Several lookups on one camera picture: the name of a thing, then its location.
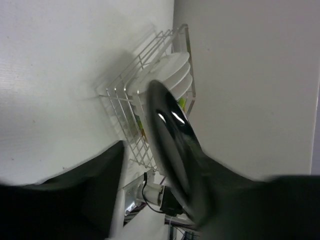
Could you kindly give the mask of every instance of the white wall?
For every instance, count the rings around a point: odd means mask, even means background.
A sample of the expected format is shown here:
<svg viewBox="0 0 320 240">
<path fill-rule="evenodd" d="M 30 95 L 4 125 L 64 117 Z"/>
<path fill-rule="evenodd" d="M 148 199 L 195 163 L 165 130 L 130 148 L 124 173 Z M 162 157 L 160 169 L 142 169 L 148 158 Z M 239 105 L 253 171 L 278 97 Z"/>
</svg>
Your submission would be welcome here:
<svg viewBox="0 0 320 240">
<path fill-rule="evenodd" d="M 316 110 L 316 124 L 313 140 L 311 174 L 320 175 L 320 110 Z"/>
<path fill-rule="evenodd" d="M 146 34 L 172 28 L 173 6 L 173 0 L 0 2 L 0 181 L 41 182 L 119 138 L 96 88 L 130 63 Z"/>
<path fill-rule="evenodd" d="M 177 0 L 188 23 L 203 148 L 252 178 L 309 174 L 320 1 Z"/>
</svg>

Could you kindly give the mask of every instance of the electrical wire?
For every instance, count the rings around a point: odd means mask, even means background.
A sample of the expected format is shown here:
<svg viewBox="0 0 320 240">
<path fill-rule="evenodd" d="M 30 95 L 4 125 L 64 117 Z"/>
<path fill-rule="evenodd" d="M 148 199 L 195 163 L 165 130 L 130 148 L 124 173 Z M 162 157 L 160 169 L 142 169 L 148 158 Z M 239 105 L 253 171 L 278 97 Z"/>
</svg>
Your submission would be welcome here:
<svg viewBox="0 0 320 240">
<path fill-rule="evenodd" d="M 158 211 L 158 210 L 155 210 L 153 207 L 150 206 L 150 204 L 148 203 L 148 200 L 145 196 L 145 187 L 147 186 L 147 182 L 148 182 L 148 175 L 147 173 L 145 172 L 143 174 L 143 180 L 144 180 L 144 185 L 142 187 L 142 197 L 143 197 L 143 200 L 145 201 L 145 203 L 147 204 L 147 206 L 154 212 L 158 213 L 158 214 L 164 214 L 163 211 Z"/>
<path fill-rule="evenodd" d="M 165 180 L 166 180 L 166 177 L 163 177 L 162 180 L 161 180 L 161 182 L 160 182 L 160 185 L 162 185 Z"/>
</svg>

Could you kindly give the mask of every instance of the dish rack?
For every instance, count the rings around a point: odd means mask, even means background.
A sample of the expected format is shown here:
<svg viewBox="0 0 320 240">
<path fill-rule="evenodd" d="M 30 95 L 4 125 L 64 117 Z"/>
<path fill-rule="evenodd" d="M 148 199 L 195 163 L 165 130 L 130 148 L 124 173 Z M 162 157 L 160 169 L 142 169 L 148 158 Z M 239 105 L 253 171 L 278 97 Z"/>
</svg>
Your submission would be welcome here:
<svg viewBox="0 0 320 240">
<path fill-rule="evenodd" d="M 185 98 L 185 113 L 189 116 L 195 100 L 195 78 L 193 72 L 192 54 L 189 38 L 189 28 L 183 24 L 178 28 L 160 31 L 139 52 L 135 59 L 124 69 L 106 88 L 106 95 L 100 94 L 100 97 L 107 97 L 110 100 L 110 106 L 113 109 L 116 118 L 115 128 L 121 129 L 118 134 L 127 141 L 129 159 L 138 165 L 147 169 L 158 171 L 161 175 L 163 167 L 154 153 L 152 136 L 150 136 L 147 124 L 147 116 L 141 104 L 139 91 L 133 93 L 132 97 L 127 95 L 126 89 L 134 80 L 143 79 L 159 61 L 159 59 L 168 54 L 178 52 L 188 52 L 190 64 L 190 74 L 193 78 L 191 87 L 183 95 Z M 135 102 L 137 117 L 134 114 L 132 102 Z"/>
</svg>

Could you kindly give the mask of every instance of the power cord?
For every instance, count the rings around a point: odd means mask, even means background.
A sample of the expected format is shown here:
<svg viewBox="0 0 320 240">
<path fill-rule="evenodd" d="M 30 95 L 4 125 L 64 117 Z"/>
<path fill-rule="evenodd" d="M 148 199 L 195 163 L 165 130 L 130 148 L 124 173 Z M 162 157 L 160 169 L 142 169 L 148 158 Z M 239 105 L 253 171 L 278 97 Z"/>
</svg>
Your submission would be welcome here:
<svg viewBox="0 0 320 240">
<path fill-rule="evenodd" d="M 143 185 L 143 187 L 142 187 L 142 197 L 143 197 L 143 200 L 145 201 L 145 203 L 147 204 L 147 206 L 148 206 L 152 211 L 154 211 L 154 212 L 156 212 L 156 213 L 158 213 L 158 214 L 165 214 L 165 212 L 163 212 L 163 211 L 155 210 L 155 209 L 154 209 L 153 207 L 151 207 L 150 204 L 148 203 L 148 200 L 147 200 L 147 198 L 146 198 L 146 196 L 145 196 L 145 187 L 146 187 L 146 185 L 147 185 L 147 183 L 148 183 L 148 175 L 147 175 L 146 172 L 143 174 L 143 180 L 144 180 L 144 185 Z"/>
</svg>

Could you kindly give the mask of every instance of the white plate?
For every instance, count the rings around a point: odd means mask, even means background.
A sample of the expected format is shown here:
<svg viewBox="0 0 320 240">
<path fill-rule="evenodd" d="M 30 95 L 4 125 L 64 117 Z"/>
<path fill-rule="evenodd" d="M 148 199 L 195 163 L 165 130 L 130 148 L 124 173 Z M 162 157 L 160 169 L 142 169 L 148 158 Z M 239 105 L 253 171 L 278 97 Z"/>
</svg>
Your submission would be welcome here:
<svg viewBox="0 0 320 240">
<path fill-rule="evenodd" d="M 193 81 L 193 78 L 192 78 L 191 74 L 189 73 L 187 76 L 185 76 L 185 78 L 177 86 L 175 86 L 171 90 L 171 93 L 176 100 L 179 100 L 188 91 L 188 89 L 191 87 L 192 81 Z M 147 114 L 147 105 L 143 104 L 142 108 L 143 108 L 144 114 L 146 115 Z M 136 106 L 133 105 L 132 110 L 135 115 L 139 116 L 138 109 Z"/>
<path fill-rule="evenodd" d="M 169 77 L 167 80 L 163 82 L 167 89 L 172 90 L 175 86 L 177 86 L 189 73 L 190 71 L 190 63 L 186 62 L 182 68 L 180 68 L 175 74 Z M 140 93 L 140 102 L 142 105 L 146 104 L 146 92 Z"/>
<path fill-rule="evenodd" d="M 192 84 L 192 76 L 189 73 L 187 76 L 185 76 L 185 78 L 177 85 L 175 86 L 172 90 L 171 93 L 174 96 L 174 98 L 176 100 L 178 100 L 179 98 L 181 98 L 190 88 L 191 84 Z"/>
<path fill-rule="evenodd" d="M 128 96 L 132 96 L 134 92 L 139 90 L 142 94 L 147 90 L 150 81 L 157 79 L 160 82 L 168 80 L 172 75 L 174 75 L 179 69 L 181 69 L 189 59 L 188 52 L 176 52 L 170 55 L 163 56 L 159 59 L 151 71 L 143 79 L 139 81 L 132 82 L 127 89 Z"/>
</svg>

